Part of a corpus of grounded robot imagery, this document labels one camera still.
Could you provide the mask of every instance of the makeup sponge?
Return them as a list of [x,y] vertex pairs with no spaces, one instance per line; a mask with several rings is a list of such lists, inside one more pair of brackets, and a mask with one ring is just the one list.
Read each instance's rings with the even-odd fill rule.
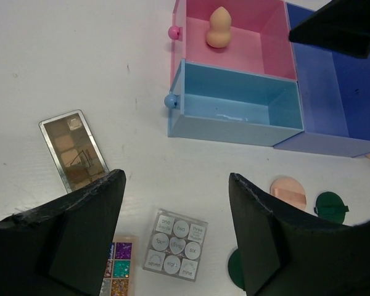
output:
[[306,209],[306,192],[303,186],[291,177],[281,177],[270,187],[270,194],[299,210]]
[[224,48],[231,40],[230,26],[232,18],[224,7],[219,7],[210,17],[210,29],[205,38],[207,44],[214,48]]

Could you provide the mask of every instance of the pink knob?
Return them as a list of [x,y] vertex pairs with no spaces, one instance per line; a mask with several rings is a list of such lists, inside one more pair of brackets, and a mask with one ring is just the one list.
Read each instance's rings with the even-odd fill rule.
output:
[[178,40],[179,38],[179,27],[178,26],[171,26],[168,29],[168,36],[171,40]]

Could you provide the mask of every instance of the white table surface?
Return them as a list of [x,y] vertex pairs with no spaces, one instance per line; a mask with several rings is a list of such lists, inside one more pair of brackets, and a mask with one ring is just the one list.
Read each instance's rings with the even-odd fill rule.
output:
[[[334,191],[352,225],[370,219],[370,160],[167,138],[174,3],[0,1],[0,219],[66,193],[38,123],[81,109],[108,166],[128,178],[117,233],[140,240],[136,295],[240,295],[226,271],[236,248],[229,173],[266,191],[292,176],[309,213],[320,192]],[[141,269],[158,208],[209,223],[196,283]]]

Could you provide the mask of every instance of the blue drawer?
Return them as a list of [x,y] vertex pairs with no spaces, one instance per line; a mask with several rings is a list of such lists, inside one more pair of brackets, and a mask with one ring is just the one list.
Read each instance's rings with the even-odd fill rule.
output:
[[303,131],[293,80],[183,59],[170,100],[169,137],[273,146]]
[[[313,11],[287,4],[290,27]],[[370,153],[370,56],[293,43],[304,132],[274,148],[356,157]]]

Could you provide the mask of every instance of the glitter palette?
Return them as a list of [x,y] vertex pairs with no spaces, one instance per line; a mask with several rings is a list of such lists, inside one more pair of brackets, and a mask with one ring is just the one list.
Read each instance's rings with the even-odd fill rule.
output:
[[110,245],[100,296],[133,295],[136,238],[115,236]]
[[196,281],[208,223],[159,210],[143,269]]

